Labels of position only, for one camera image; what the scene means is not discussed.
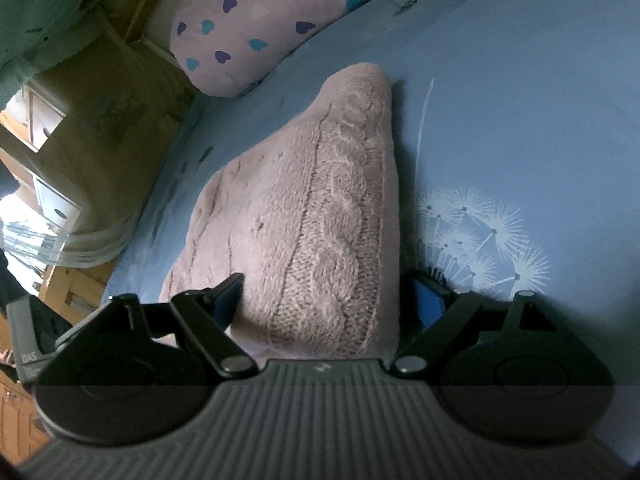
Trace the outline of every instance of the braided knit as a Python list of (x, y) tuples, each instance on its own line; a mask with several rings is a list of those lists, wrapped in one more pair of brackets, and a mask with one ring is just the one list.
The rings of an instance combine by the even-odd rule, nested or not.
[(390, 86), (359, 64), (212, 177), (161, 301), (244, 272), (232, 336), (250, 353), (389, 357), (398, 259)]

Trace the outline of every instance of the knitted fabric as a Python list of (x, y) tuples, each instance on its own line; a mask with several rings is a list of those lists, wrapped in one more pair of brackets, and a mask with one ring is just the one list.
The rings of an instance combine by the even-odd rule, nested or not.
[(160, 300), (243, 272), (231, 335), (249, 353), (388, 358), (398, 260), (390, 86), (358, 64), (212, 177)]

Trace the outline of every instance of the teal heart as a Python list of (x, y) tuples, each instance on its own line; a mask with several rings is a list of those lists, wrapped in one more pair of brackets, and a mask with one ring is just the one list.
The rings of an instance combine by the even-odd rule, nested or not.
[(213, 24), (211, 20), (204, 20), (202, 22), (202, 33), (206, 36), (209, 34), (216, 26)]
[(193, 57), (187, 58), (187, 68), (192, 72), (200, 66), (200, 62), (197, 59), (193, 59)]
[(268, 43), (266, 43), (263, 40), (258, 40), (257, 38), (253, 38), (252, 40), (249, 40), (248, 43), (251, 49), (255, 50), (256, 52), (259, 52), (260, 50), (264, 49), (266, 46), (269, 46)]
[(351, 12), (352, 10), (356, 10), (358, 7), (361, 7), (366, 3), (366, 0), (346, 0), (344, 3), (344, 7), (347, 9), (347, 12)]

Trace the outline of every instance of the bed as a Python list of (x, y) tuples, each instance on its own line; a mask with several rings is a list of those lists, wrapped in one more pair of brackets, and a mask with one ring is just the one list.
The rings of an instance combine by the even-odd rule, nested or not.
[[(211, 175), (367, 61), (393, 83), (404, 265), (505, 300), (546, 294), (636, 384), (638, 44), (640, 0), (373, 0), (246, 95), (196, 99), (106, 296), (156, 301)], [(635, 461), (630, 388), (600, 435)]]

